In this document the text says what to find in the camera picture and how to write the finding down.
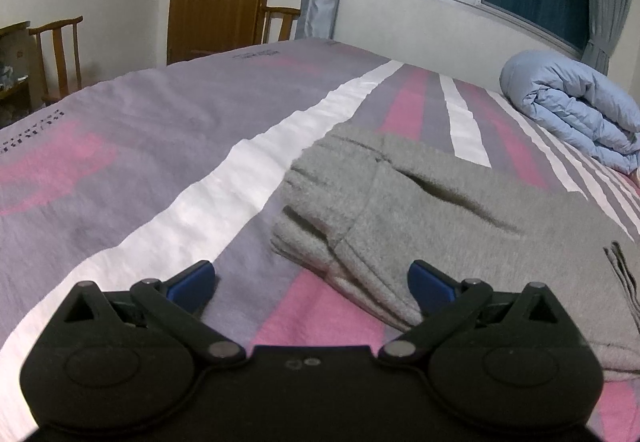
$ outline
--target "chair backrest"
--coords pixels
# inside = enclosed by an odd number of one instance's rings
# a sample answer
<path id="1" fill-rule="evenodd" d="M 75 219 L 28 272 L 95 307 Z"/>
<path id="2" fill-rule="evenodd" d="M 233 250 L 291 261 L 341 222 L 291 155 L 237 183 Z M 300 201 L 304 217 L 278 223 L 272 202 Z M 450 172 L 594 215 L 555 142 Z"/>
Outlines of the chair backrest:
<path id="1" fill-rule="evenodd" d="M 70 20 L 58 20 L 51 22 L 39 28 L 29 29 L 29 34 L 36 36 L 36 44 L 38 45 L 38 65 L 40 67 L 40 76 L 42 77 L 42 86 L 45 95 L 49 95 L 49 86 L 47 85 L 47 77 L 44 70 L 44 57 L 42 55 L 42 39 L 40 35 L 46 31 L 52 31 L 53 54 L 56 58 L 56 69 L 58 71 L 58 90 L 60 97 L 69 95 L 69 83 L 66 78 L 66 61 L 65 49 L 62 46 L 62 28 L 73 26 L 74 28 L 74 57 L 76 60 L 76 79 L 78 80 L 78 90 L 82 88 L 82 78 L 80 76 L 80 59 L 78 58 L 78 24 L 82 22 L 82 16 L 72 18 Z"/>
<path id="2" fill-rule="evenodd" d="M 282 15 L 282 26 L 280 27 L 280 35 L 278 36 L 278 41 L 284 42 L 291 37 L 293 20 L 300 16 L 300 10 L 294 8 L 260 8 L 260 16 L 264 19 L 264 34 L 262 35 L 261 42 L 263 44 L 266 44 L 269 41 L 271 19 L 275 15 Z"/>

